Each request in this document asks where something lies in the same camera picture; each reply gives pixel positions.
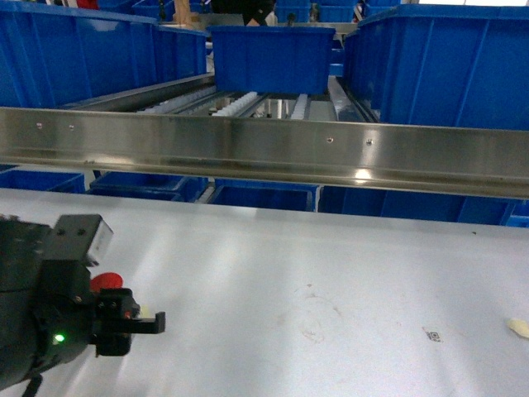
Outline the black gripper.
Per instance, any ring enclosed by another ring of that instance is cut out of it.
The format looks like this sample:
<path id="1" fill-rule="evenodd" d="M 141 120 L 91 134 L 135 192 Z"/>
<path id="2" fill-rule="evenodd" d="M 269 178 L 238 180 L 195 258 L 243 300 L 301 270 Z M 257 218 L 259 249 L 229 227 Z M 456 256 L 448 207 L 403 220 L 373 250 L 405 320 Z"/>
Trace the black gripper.
<path id="1" fill-rule="evenodd" d="M 166 313 L 139 318 L 140 305 L 131 289 L 102 289 L 96 298 L 91 343 L 96 356 L 125 356 L 131 350 L 132 333 L 161 334 Z"/>

